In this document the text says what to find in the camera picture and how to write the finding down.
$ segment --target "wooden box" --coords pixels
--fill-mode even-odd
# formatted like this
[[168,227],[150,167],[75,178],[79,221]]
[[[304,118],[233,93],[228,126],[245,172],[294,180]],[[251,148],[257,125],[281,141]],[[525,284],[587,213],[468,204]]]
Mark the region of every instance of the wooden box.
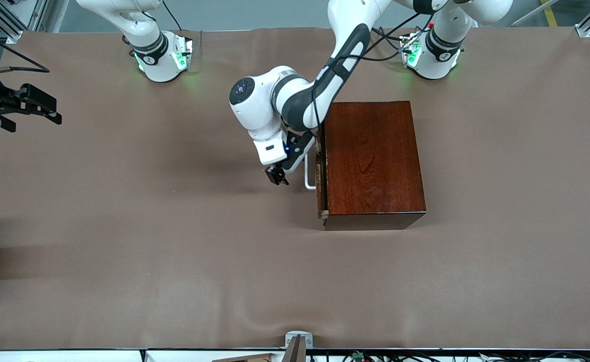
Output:
[[327,230],[406,229],[427,210],[409,102],[334,103],[318,137]]

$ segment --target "robotic arm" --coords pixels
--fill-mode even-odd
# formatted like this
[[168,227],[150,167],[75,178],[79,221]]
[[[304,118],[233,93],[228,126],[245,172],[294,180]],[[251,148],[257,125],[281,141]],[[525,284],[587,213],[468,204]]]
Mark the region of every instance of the robotic arm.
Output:
[[145,12],[160,7],[162,0],[76,0],[83,8],[114,24],[134,49],[139,69],[150,80],[168,82],[188,69],[192,40],[162,32]]
[[0,128],[16,131],[16,124],[4,117],[9,113],[40,115],[61,124],[62,117],[56,112],[56,99],[31,84],[24,84],[19,90],[9,89],[0,81]]
[[[331,103],[364,55],[371,27],[392,0],[330,0],[329,21],[336,45],[313,82],[288,66],[239,80],[229,95],[237,119],[248,130],[270,181],[285,183],[314,142],[313,130],[323,122]],[[427,12],[447,0],[400,0]],[[291,130],[304,132],[299,136]]]
[[[288,66],[237,81],[229,95],[235,116],[248,130],[274,184],[288,184],[314,142],[330,105],[352,74],[370,41],[373,23],[392,0],[330,0],[329,21],[336,45],[313,82]],[[396,0],[421,14],[435,14],[429,32],[417,33],[403,60],[425,78],[442,78],[456,64],[472,18],[488,24],[509,11],[512,0]],[[297,135],[288,130],[303,132]]]

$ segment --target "gray floor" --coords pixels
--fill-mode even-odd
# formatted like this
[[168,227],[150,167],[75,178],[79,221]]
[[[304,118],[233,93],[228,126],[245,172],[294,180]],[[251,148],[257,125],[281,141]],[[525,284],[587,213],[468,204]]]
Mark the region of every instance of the gray floor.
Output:
[[[56,0],[54,7],[67,8],[62,21],[56,16],[51,21],[60,32],[116,32],[116,28],[103,18],[82,9],[75,0]],[[250,30],[256,28],[319,27],[329,28],[326,0],[166,0],[181,25],[189,30]],[[520,16],[540,5],[539,0],[514,0],[509,14],[494,27],[508,27]],[[590,0],[562,0],[554,7],[560,26],[578,23],[590,11]],[[394,27],[414,12],[392,4],[376,25]],[[173,20],[162,7],[152,12],[163,29],[174,29]],[[421,25],[426,17],[419,17],[410,25]],[[546,27],[543,13],[523,24],[525,27]]]

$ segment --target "white robot arm segment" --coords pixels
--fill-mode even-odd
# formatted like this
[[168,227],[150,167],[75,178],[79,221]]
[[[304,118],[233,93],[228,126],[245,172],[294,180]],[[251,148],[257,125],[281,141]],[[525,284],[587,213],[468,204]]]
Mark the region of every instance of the white robot arm segment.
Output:
[[447,4],[449,0],[432,0],[427,2],[425,0],[394,0],[403,7],[414,9],[418,14],[434,14]]
[[279,163],[278,172],[288,174],[301,163],[313,145],[313,134],[306,132],[300,137],[290,133],[281,121],[295,131],[309,131],[320,125],[359,61],[357,57],[366,51],[373,23],[391,1],[329,1],[329,21],[336,46],[314,82],[292,68],[279,66],[260,76],[242,78],[233,85],[229,96],[231,108],[253,138],[263,165]]
[[512,7],[513,0],[453,0],[468,16],[482,25],[497,23]]
[[87,10],[119,28],[134,49],[139,68],[150,80],[168,82],[189,67],[192,41],[162,32],[143,12],[157,9],[162,0],[76,0]]

